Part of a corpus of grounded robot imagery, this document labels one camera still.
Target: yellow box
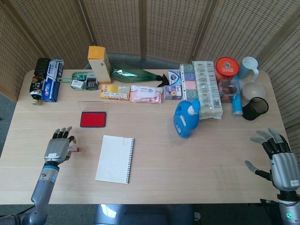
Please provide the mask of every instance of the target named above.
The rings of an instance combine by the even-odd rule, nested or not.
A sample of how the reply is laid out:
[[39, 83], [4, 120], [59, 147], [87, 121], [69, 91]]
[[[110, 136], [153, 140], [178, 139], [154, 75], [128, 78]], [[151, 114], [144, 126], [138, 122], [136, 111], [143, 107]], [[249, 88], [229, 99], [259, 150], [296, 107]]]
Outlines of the yellow box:
[[100, 97], [104, 99], [129, 100], [130, 87], [102, 85]]
[[90, 46], [88, 60], [98, 83], [112, 83], [110, 78], [111, 65], [104, 47]]

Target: blue toothpaste box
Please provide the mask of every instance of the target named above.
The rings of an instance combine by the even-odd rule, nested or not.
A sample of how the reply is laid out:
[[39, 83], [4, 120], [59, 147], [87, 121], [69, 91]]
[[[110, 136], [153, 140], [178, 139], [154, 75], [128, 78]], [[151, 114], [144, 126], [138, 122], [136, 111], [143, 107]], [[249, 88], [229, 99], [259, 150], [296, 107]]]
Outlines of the blue toothpaste box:
[[42, 99], [45, 102], [56, 102], [60, 88], [60, 82], [56, 81], [56, 79], [61, 77], [63, 68], [63, 62], [61, 63], [58, 60], [50, 61], [42, 94]]
[[177, 69], [168, 70], [168, 77], [169, 77], [170, 85], [181, 85], [179, 70]]

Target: white bowl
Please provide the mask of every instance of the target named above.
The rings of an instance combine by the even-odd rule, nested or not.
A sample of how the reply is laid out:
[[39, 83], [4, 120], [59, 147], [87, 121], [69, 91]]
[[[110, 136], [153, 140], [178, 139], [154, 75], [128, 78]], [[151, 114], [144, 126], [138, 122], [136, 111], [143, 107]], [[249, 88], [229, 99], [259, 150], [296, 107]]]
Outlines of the white bowl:
[[249, 102], [252, 98], [255, 97], [266, 97], [266, 91], [259, 83], [256, 82], [247, 82], [242, 88], [242, 97], [245, 101]]

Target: sauce bottle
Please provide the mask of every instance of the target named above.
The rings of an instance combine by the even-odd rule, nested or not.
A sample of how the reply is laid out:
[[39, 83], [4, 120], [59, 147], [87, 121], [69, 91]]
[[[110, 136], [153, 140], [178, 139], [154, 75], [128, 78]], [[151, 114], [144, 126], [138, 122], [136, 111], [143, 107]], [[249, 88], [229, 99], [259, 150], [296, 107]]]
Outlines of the sauce bottle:
[[42, 99], [43, 84], [47, 77], [49, 62], [50, 59], [48, 58], [39, 58], [37, 60], [36, 68], [34, 70], [35, 76], [32, 78], [29, 89], [30, 95], [32, 96], [32, 103], [34, 105], [39, 105], [39, 102]]
[[188, 138], [199, 124], [200, 101], [194, 99], [192, 103], [189, 101], [181, 101], [178, 103], [173, 122], [175, 129], [180, 137]]
[[32, 103], [39, 105], [39, 101], [42, 99], [44, 78], [42, 76], [34, 76], [30, 85], [30, 95], [32, 96]]

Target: robotic arm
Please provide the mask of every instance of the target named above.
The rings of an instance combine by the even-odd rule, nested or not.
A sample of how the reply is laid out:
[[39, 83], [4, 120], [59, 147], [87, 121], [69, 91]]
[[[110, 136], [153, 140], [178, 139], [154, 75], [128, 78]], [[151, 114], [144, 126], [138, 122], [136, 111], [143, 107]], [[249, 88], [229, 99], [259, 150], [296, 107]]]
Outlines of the robotic arm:
[[69, 160], [69, 143], [76, 143], [74, 136], [68, 138], [71, 129], [72, 127], [57, 129], [48, 143], [44, 156], [45, 164], [31, 197], [34, 207], [16, 215], [0, 217], [0, 224], [42, 225], [46, 222], [49, 200], [60, 170], [58, 165]]
[[270, 173], [255, 168], [249, 161], [245, 161], [245, 164], [256, 175], [272, 181], [273, 186], [280, 191], [278, 202], [267, 200], [267, 203], [279, 204], [283, 224], [300, 224], [300, 196], [296, 193], [300, 187], [297, 157], [282, 135], [273, 128], [269, 128], [269, 132], [271, 135], [258, 130], [257, 133], [263, 138], [251, 137], [250, 140], [263, 146], [270, 159]]

